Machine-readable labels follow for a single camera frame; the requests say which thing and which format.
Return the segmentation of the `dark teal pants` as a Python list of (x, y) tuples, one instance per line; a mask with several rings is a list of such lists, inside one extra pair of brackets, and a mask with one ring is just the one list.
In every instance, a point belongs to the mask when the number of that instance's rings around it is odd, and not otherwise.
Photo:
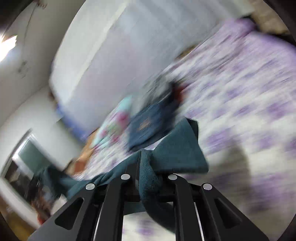
[[(136, 152), (139, 154), (139, 168), (135, 187), (139, 201), (134, 202), (136, 207), (129, 208), (128, 213), (145, 211), (156, 223), (175, 234), (173, 202), (167, 196), (170, 188), (165, 186), (165, 182), (170, 174), (182, 177), (185, 173), (208, 172), (208, 164), (198, 144), (198, 134), (196, 121), (185, 118), (153, 150)], [(54, 197), (63, 195), (69, 200), (84, 183), (95, 181), (100, 185), (106, 184), (115, 176), (113, 169), (91, 180), (78, 181), (49, 166), (40, 177)]]

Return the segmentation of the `orange pillow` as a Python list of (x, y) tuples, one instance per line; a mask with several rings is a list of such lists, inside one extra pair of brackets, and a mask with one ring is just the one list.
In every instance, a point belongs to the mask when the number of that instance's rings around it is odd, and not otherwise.
[(82, 149), (80, 156), (72, 159), (65, 168), (66, 174), (73, 176), (83, 172), (93, 152), (94, 148), (92, 147), (92, 138), (89, 138)]

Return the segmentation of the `colourful floral folded blanket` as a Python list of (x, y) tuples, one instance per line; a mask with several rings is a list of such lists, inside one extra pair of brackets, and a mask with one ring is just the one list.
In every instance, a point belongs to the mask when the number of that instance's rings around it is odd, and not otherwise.
[(118, 142), (128, 124), (130, 123), (130, 112), (133, 97), (125, 97), (117, 107), (112, 110), (104, 120), (95, 134), (91, 143), (92, 148), (103, 149)]

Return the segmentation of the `folded blue jeans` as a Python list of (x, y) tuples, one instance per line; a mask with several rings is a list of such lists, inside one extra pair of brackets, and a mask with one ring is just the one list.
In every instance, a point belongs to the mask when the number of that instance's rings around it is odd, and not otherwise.
[(167, 135), (174, 124), (179, 102), (172, 91), (141, 110), (130, 122), (128, 149), (136, 152)]

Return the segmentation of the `purple floral bedsheet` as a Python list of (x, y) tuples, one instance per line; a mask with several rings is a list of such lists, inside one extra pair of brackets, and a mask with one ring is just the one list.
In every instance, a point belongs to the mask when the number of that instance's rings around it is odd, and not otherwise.
[(295, 47), (252, 22), (223, 24), (165, 76), (185, 85), (176, 120), (199, 126), (208, 182), (270, 240), (295, 240)]

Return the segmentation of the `white mosquito net curtain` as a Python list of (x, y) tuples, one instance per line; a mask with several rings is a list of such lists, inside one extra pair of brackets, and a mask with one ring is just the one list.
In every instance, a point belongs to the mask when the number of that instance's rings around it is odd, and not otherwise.
[(63, 121), (88, 137), (127, 94), (221, 21), (252, 12), (248, 1), (86, 1), (52, 63), (50, 87)]

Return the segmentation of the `bright ceiling lamp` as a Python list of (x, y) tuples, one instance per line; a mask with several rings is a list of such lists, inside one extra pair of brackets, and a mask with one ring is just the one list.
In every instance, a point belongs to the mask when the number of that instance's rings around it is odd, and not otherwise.
[(17, 41), (17, 35), (10, 37), (9, 39), (1, 42), (0, 45), (0, 61), (4, 60), (7, 54), (15, 48)]

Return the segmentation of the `dark window with frame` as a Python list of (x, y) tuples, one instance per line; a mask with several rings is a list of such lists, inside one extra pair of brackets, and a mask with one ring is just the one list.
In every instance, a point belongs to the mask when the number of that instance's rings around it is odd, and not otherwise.
[(2, 170), (1, 178), (26, 206), (27, 191), (34, 175), (53, 164), (50, 155), (41, 147), (33, 130), (29, 129), (11, 151)]

